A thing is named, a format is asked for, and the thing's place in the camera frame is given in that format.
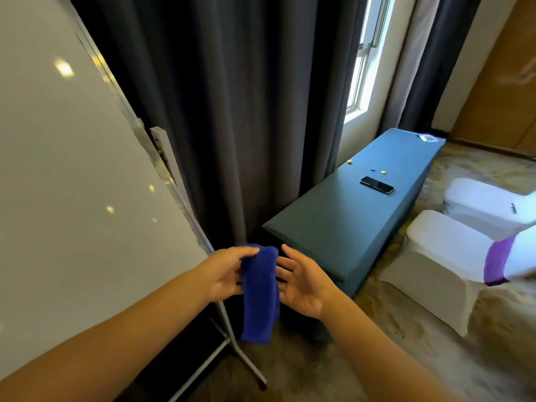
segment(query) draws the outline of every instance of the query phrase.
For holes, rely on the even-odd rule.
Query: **whiteboard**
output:
[[[206,255],[56,0],[0,0],[0,69],[3,378]]]

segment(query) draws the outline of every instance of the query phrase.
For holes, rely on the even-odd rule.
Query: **person's left arm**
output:
[[[112,401],[209,302],[241,293],[240,261],[258,251],[216,251],[127,310],[4,378],[0,400]]]

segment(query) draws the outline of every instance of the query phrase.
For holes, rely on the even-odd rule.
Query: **curtain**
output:
[[[71,0],[215,248],[335,166],[367,0]]]
[[[417,0],[380,131],[429,132],[480,0]]]

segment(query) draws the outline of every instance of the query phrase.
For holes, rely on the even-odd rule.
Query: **rectangular table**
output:
[[[424,142],[419,134],[391,128],[263,228],[317,261],[353,296],[406,219],[444,143]],[[359,183],[364,176],[394,191],[385,195],[364,186]]]

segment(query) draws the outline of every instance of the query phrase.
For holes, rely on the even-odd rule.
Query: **blue towel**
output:
[[[272,326],[279,319],[279,287],[276,281],[276,247],[258,247],[257,255],[242,259],[244,290],[244,331],[242,340],[266,344],[272,336]]]

